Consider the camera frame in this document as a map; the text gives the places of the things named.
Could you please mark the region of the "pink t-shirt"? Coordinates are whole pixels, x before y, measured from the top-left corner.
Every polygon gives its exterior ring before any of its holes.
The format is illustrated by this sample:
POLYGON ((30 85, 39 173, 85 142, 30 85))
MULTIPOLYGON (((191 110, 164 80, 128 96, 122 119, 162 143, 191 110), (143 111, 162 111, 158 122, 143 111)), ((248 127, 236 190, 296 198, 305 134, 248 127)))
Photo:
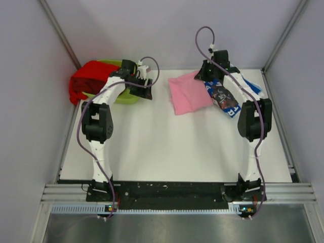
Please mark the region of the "pink t-shirt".
POLYGON ((175 115, 183 115, 213 105, 203 81, 195 80, 198 71, 169 78, 170 101, 175 115))

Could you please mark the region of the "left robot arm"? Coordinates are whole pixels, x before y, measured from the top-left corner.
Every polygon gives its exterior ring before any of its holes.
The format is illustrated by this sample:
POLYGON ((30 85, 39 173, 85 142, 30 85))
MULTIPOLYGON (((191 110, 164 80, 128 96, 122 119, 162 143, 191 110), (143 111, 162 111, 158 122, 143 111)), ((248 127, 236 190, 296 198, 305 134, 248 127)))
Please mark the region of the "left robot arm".
POLYGON ((109 139, 113 133, 110 111, 118 96, 125 90, 139 98, 152 100, 151 87, 156 83, 147 77, 150 67, 140 59, 137 63, 123 60, 121 67, 107 78, 100 92, 82 104, 82 113, 77 127, 77 142, 93 160, 92 188, 105 201, 114 197, 112 171, 109 163, 109 139))

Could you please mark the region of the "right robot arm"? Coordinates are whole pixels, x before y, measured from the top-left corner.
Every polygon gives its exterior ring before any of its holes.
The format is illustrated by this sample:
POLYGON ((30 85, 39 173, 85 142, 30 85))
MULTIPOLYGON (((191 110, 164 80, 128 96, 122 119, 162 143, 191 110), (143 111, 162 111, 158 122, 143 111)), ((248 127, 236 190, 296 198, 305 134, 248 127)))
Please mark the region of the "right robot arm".
POLYGON ((262 90, 247 81, 229 61, 227 50, 209 48, 195 76, 205 84, 213 102, 231 118, 237 118, 237 130, 243 138, 242 168, 235 186, 225 188, 223 198, 257 200, 264 192, 264 175, 260 166, 262 142, 272 129, 272 101, 263 98, 262 90))

